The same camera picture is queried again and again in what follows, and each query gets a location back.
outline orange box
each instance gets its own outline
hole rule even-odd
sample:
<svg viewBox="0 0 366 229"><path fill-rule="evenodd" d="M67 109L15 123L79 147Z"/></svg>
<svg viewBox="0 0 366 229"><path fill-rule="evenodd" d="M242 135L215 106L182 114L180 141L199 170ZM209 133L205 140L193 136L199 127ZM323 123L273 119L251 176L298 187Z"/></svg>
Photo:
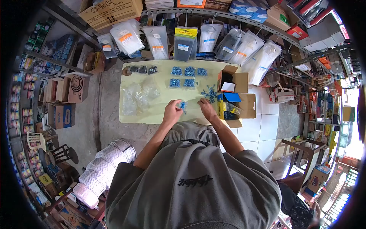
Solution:
<svg viewBox="0 0 366 229"><path fill-rule="evenodd" d="M192 3L192 5L185 5L185 4L181 4L180 3L181 0L177 1L177 7L191 7L191 8L204 8L205 4L206 4L206 0L202 0L201 5L195 5L196 3L200 3L200 1L196 1L195 3Z"/></svg>

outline clear plastic bag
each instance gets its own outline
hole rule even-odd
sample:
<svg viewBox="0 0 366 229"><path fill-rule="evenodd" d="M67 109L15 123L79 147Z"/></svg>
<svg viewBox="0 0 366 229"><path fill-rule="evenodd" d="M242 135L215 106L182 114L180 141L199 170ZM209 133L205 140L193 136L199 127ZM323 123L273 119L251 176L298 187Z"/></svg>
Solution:
<svg viewBox="0 0 366 229"><path fill-rule="evenodd" d="M216 58L219 60L229 60L242 44L242 38L243 31L240 29L231 29L214 50Z"/></svg>
<svg viewBox="0 0 366 229"><path fill-rule="evenodd" d="M281 47L268 40L264 46L242 66L249 73L249 83L258 86L273 61L281 54Z"/></svg>
<svg viewBox="0 0 366 229"><path fill-rule="evenodd" d="M109 33L97 37L106 59L117 58L117 51Z"/></svg>
<svg viewBox="0 0 366 229"><path fill-rule="evenodd" d="M235 54L229 59L228 63L240 64L241 66L249 60L262 46L264 40L257 35L248 31L243 35L243 43L240 45Z"/></svg>
<svg viewBox="0 0 366 229"><path fill-rule="evenodd" d="M166 26L144 26L142 30L146 35L154 60L168 60L168 37Z"/></svg>
<svg viewBox="0 0 366 229"><path fill-rule="evenodd" d="M138 35L138 29L131 25L130 20L121 22L109 32L116 41L118 49L124 54L131 56L138 50L145 48Z"/></svg>
<svg viewBox="0 0 366 229"><path fill-rule="evenodd" d="M197 29L176 27L174 33L174 60L187 62L190 59L196 38Z"/></svg>
<svg viewBox="0 0 366 229"><path fill-rule="evenodd" d="M223 25L203 24L199 40L199 52L212 52Z"/></svg>

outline red box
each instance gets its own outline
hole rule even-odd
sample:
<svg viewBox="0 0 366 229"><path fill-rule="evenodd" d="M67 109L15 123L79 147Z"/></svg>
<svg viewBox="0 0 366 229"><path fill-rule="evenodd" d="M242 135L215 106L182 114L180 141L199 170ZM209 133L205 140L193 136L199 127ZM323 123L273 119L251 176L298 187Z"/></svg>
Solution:
<svg viewBox="0 0 366 229"><path fill-rule="evenodd" d="M286 33L290 34L291 36L293 36L294 38L298 39L298 40L302 40L305 37L308 37L309 35L302 30L297 23L295 23L291 29L287 30Z"/></svg>

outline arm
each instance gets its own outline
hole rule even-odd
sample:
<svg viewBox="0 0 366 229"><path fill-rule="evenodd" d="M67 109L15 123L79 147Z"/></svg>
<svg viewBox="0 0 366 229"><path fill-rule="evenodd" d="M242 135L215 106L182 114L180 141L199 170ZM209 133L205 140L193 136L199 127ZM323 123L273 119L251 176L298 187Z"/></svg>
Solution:
<svg viewBox="0 0 366 229"><path fill-rule="evenodd" d="M218 117L216 111L207 99L200 99L198 105L201 107L201 111L205 118L211 123L221 143L231 156L244 150L244 147L240 144L239 140L232 133L232 131L222 123Z"/></svg>
<svg viewBox="0 0 366 229"><path fill-rule="evenodd" d="M181 108L176 107L176 104L180 103L181 101L182 100L180 99L171 100L165 107L163 122L159 126L154 136L142 149L141 153L137 155L134 166L145 170L150 165L151 161L158 153L159 147L163 142L165 136L167 135L168 131L173 127L175 123L177 123L179 117L183 113L183 110Z"/></svg>

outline black print on shirt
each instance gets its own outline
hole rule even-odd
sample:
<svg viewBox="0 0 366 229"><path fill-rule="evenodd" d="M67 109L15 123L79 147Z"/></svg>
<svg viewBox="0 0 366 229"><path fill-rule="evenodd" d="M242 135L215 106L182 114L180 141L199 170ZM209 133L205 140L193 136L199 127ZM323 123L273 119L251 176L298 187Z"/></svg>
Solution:
<svg viewBox="0 0 366 229"><path fill-rule="evenodd" d="M199 184L200 187L206 185L210 180L212 180L212 177L210 175L204 175L195 179L180 179L178 186L187 185L189 187L192 185L192 187L195 187L196 184Z"/></svg>

